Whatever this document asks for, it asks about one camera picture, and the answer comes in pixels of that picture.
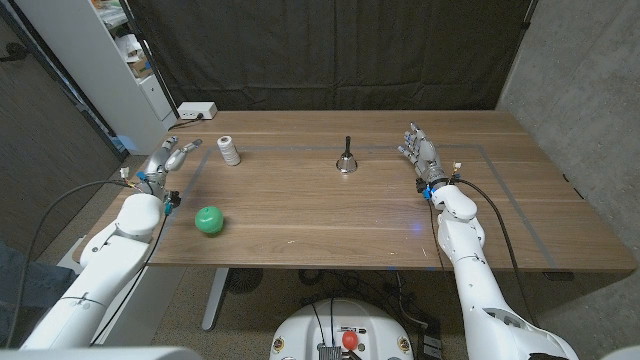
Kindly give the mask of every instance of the red button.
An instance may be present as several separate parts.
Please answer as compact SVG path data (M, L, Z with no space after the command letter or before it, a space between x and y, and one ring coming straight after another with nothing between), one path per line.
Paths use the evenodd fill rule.
M358 347L358 335L353 331L345 331L342 335L342 345L347 350L355 350Z

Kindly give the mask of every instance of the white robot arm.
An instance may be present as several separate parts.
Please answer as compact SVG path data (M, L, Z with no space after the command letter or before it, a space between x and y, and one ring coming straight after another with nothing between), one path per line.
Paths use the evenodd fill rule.
M453 185L424 132L411 123L400 152L414 164L427 184L438 215L438 244L453 264L471 360L554 360L578 357L557 335L539 329L507 305L482 247L484 230L476 204Z
M167 139L149 159L141 180L151 194L136 193L122 205L117 218L96 234L80 258L80 276L38 324L21 349L86 347L107 308L148 257L153 230L179 205L177 192L164 189L169 171L180 169L198 139L170 154L178 138Z

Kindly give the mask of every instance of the black curtain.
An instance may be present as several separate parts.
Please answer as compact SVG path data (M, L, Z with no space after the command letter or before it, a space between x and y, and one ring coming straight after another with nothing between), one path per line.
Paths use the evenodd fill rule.
M529 0L129 2L177 104L493 109Z

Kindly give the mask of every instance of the black cable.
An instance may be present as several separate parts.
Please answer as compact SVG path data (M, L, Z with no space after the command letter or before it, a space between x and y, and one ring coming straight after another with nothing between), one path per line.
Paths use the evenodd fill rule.
M433 233L433 241L436 245L436 251L438 252L438 259L440 260L440 267L444 270L444 263L442 262L442 255L440 255L440 245L438 244L438 236L436 235L436 227L433 223L433 203L429 201L429 220L431 220L431 232Z
M315 276L309 276L309 273L316 272ZM305 285L315 285L322 280L322 275L324 273L322 270L313 270L313 269L300 269L298 270L298 279L301 283Z
M412 317L411 315L407 314L406 311L404 311L404 307L402 306L402 281L400 281L399 272L396 272L396 279L398 280L398 306L400 307L400 311L402 312L402 315L404 315L407 319L413 321L414 323L420 324L420 326L422 326L423 329L427 329L429 327L429 324L427 322L418 320Z
M326 270L326 271L327 271L329 274L331 274L331 275L335 276L335 277L336 277L336 279L338 279L338 281L340 282L340 284L341 284L342 286L344 286L344 282L340 281L340 277L344 277L344 276L351 276L351 275L340 274L340 273L338 273L337 271L333 271L333 270ZM366 286L368 286L368 287L369 287L369 289L373 290L373 291L378 295L378 297L379 297L380 299L384 299L384 300L381 300L381 303L379 304L379 307L380 307L380 308L382 308L384 311L386 311L386 312L387 312L387 313L389 313L389 314L391 313L391 312L389 311L389 309L390 309L391 311L393 311L393 313L395 314L395 319L396 319L396 320L397 320L397 321L402 325L402 327L403 327L403 328L406 328L406 327L407 327L407 326L406 326L406 323L405 323L405 321L404 321L404 319L403 319L403 317L400 315L400 313L398 312L398 310L393 306L393 304L391 303L391 301L389 301L389 297L391 297L393 294L389 294L389 295L387 295L387 296L385 297L385 296L380 292L380 290L376 289L376 288L375 288L375 286L371 285L369 282L362 280L362 281L360 281L360 283L361 283L361 284L364 284L364 285L366 285ZM320 283L320 285L322 286L323 290L325 291L325 295L328 295L328 294L329 294L329 292L327 292L327 291L324 289L324 282L321 282L321 283ZM348 290L349 292L351 292L351 293L355 293L355 294L359 295L359 296L360 296L360 299L361 299L361 300L363 300L363 301L368 301L368 302L371 302L371 301L372 301L371 296L365 296L362 292L360 292L360 291L358 291L358 290L356 290L356 289L349 289L349 288L347 288L347 290Z
M436 228L433 223L433 202L429 200L429 218L431 220L431 233L433 234L433 242L436 245L436 252L438 253L438 259L440 260L440 267L442 267L442 271L444 272L445 284L447 285L447 290L449 291L449 295L453 296L453 290L451 289L451 280L449 280L449 276L447 276L447 272L444 271L444 262L442 261L442 254L440 253L440 244L438 244L438 236L436 235Z
M331 311L331 346L336 346L336 340L333 338L333 298L331 298L331 306L329 308L329 311Z
M151 195L153 194L153 188L151 187L151 184L149 184L149 179L144 179L145 184L147 184L147 186L149 187L149 190L151 190Z
M518 287L520 288L520 294L522 295L522 300L524 300L524 306L527 308L527 312L529 313L529 317L531 318L531 322L533 323L533 326L539 328L540 325L538 325L538 321L533 316L533 313L531 312L531 308L529 307L529 302L527 301L527 297L524 294L524 286L522 285L522 279L520 277L520 268L518 268L516 256L513 252L513 247L511 246L511 239L509 239L509 234L507 233L507 227L504 224L504 220L502 220L502 215L500 214L500 210L498 210L498 207L496 206L496 204L494 204L491 198L489 198L489 195L487 195L484 191L482 191L479 187L477 187L472 182L463 180L463 179L455 179L454 182L463 183L465 185L472 187L475 191L477 191L480 195L482 195L482 197L484 197L485 200L487 200L489 205L491 205L491 207L493 208L493 211L496 213L496 216L498 217L498 222L500 222L500 227L502 228L502 233L504 234L504 239L507 243L507 249L509 249L509 257L511 257L511 264L513 265L513 270L516 274L516 280L518 282Z
M191 120L189 120L187 122L183 122L183 123L180 123L180 124L175 124L175 125L173 125L173 126L171 126L169 128L169 131L171 131L173 129L179 129L181 127L184 127L185 125L189 125L189 124L194 123L196 121L202 120L203 117L204 117L204 115L202 113L198 113L198 116L196 116L195 119L191 119Z
M316 313L316 319L318 319L318 326L320 327L320 334L322 335L322 344L326 344L324 341L324 332L322 331L322 324L320 323L320 317L318 316L318 311L316 311L316 306L311 303L311 307L313 308L313 312Z
M387 282L387 278L384 277L384 274L380 270L375 270L374 273L376 273L378 276L380 276L382 281Z
M93 339L93 341L91 341L91 344L89 344L89 347L92 347L93 345L96 344L96 341L98 341L98 339L100 338L100 336L102 336L104 331L107 330L107 328L109 327L109 324L111 324L113 319L116 317L116 315L120 311L120 308L122 308L122 305L124 305L124 303L127 301L127 299L129 298L129 295L131 295L131 292L133 292L133 289L135 289L136 285L138 284L138 280L140 280L140 277L142 277L142 273L144 272L143 271L144 268L147 267L147 264L149 263L149 260L151 260L151 256L153 256L153 253L156 251L156 247L158 246L158 243L160 242L160 235L162 235L162 230L164 229L164 224L167 222L167 218L168 217L169 217L168 215L164 216L164 220L162 221L162 225L160 226L160 232L158 233L158 237L156 239L156 243L153 244L153 248L151 249L151 252L149 253L149 256L147 256L147 259L144 261L144 263L140 267L140 270L138 270L138 276L134 280L133 285L131 285L131 288L129 289L129 291L127 291L127 293L124 295L124 298L120 302L120 305L118 305L118 308L116 308L116 311L113 312L113 314L111 315L111 317L109 318L107 323L104 324L104 326L102 327L102 330L100 330L98 335L96 335L96 337Z
M31 242L29 243L29 247L27 248L27 253L25 254L24 257L24 265L22 267L22 274L20 275L20 284L18 285L18 296L16 298L16 305L15 305L15 311L13 313L13 321L11 323L11 330L9 331L9 337L7 338L7 344L5 345L5 347L8 349L11 345L11 340L13 340L13 336L15 335L15 331L16 331L16 326L18 325L18 316L20 314L20 305L22 304L22 297L24 295L24 286L25 283L27 282L27 270L29 269L29 259L31 258L31 253L33 252L33 247L36 243L36 239L38 238L38 233L40 232L40 228L42 228L42 225L44 224L45 219L47 218L47 216L49 215L49 213L51 212L51 210L53 210L53 208L58 205L58 203L62 200L64 200L67 196L76 193L77 191L80 191L82 189L88 188L90 186L94 186L94 185L103 185L103 184L116 184L116 185L120 185L123 187L130 187L129 184L125 183L124 181L121 180L98 180L98 181L93 181L84 185L80 185L77 186L69 191L67 191L66 193L60 195L60 197L58 197L53 203L51 203L51 205L49 205L49 207L47 208L47 210L44 212L44 214L42 215L42 217L40 218L40 222L38 223L38 227L36 228L36 232L35 234L33 234L33 238L31 239Z

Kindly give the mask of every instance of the thread spool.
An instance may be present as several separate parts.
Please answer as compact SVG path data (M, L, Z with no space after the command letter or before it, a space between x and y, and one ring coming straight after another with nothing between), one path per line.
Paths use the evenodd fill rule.
M218 139L218 147L227 165L235 166L240 163L240 154L238 154L238 150L233 144L231 136L225 135Z

